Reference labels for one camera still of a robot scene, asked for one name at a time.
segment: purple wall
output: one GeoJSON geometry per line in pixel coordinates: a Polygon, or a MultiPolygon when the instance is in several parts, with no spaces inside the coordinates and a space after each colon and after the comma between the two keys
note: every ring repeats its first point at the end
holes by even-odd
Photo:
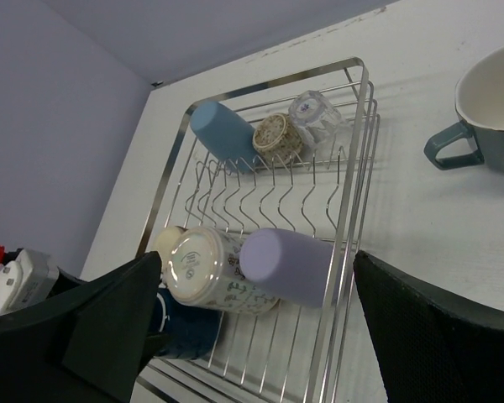
{"type": "MultiPolygon", "coordinates": [[[[197,74],[394,0],[42,1],[155,82],[197,74]]],[[[333,59],[350,56],[340,46],[333,59]]]]}
{"type": "Polygon", "coordinates": [[[0,243],[80,273],[149,92],[40,0],[0,0],[0,243]]]}

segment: dish rack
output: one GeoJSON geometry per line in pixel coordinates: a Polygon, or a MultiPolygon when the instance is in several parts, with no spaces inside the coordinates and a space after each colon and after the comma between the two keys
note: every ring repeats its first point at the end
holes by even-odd
{"type": "MultiPolygon", "coordinates": [[[[238,161],[216,160],[190,133],[190,116],[205,100],[191,105],[181,121],[139,254],[149,244],[163,199],[170,203],[164,226],[207,225],[237,237],[258,228],[285,228],[334,245],[323,308],[281,301],[257,317],[225,312],[217,342],[204,359],[151,361],[151,369],[204,400],[336,401],[353,289],[351,265],[360,246],[381,121],[368,71],[362,60],[351,58],[209,99],[246,98],[277,87],[286,90],[299,81],[311,86],[314,77],[332,74],[339,76],[340,84],[319,91],[350,123],[349,147],[333,139],[322,151],[294,154],[286,164],[276,157],[271,161],[257,157],[254,169],[250,166],[252,171],[244,173],[230,169],[238,161]],[[187,139],[192,146],[184,154],[181,148],[187,139]],[[174,165],[180,155],[185,164],[177,172],[174,165]],[[178,178],[174,191],[169,186],[172,177],[178,178]]],[[[254,125],[271,113],[286,111],[300,92],[234,111],[254,125]]]]}

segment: blue cup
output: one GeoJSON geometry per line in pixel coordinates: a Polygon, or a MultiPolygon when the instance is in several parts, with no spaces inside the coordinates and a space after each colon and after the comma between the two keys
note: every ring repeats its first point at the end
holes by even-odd
{"type": "Polygon", "coordinates": [[[219,311],[183,306],[166,288],[159,288],[151,316],[150,332],[163,332],[171,340],[157,353],[165,359],[199,359],[217,340],[219,311]]]}
{"type": "Polygon", "coordinates": [[[252,145],[254,128],[242,117],[215,101],[202,103],[191,116],[191,129],[206,149],[230,170],[250,171],[258,153],[252,145]]]}

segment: ceramic mug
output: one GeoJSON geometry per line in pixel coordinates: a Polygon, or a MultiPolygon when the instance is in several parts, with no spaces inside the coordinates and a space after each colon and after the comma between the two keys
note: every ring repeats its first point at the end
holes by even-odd
{"type": "Polygon", "coordinates": [[[166,288],[159,288],[151,315],[150,332],[163,332],[170,341],[157,353],[165,359],[199,359],[217,340],[221,314],[209,309],[183,306],[166,288]]]}
{"type": "Polygon", "coordinates": [[[474,65],[455,88],[459,122],[428,140],[424,154],[440,170],[486,164],[504,173],[504,47],[474,65]],[[468,139],[473,152],[437,158],[459,139],[468,139]]]}
{"type": "Polygon", "coordinates": [[[250,283],[240,269],[243,239],[207,227],[186,231],[172,250],[168,289],[183,305],[258,315],[278,298],[250,283]]]}

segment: white countertop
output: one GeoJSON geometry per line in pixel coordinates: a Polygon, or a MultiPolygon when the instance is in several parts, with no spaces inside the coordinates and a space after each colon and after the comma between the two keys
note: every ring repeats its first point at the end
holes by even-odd
{"type": "MultiPolygon", "coordinates": [[[[503,45],[504,0],[402,0],[153,91],[82,278],[134,257],[191,103],[358,56],[375,84],[382,116],[362,248],[422,280],[504,310],[504,176],[485,166],[442,172],[423,155],[426,140],[456,121],[455,82],[503,45]]],[[[452,147],[468,149],[462,142],[452,147]]],[[[340,399],[386,401],[358,301],[352,307],[340,399]]]]}

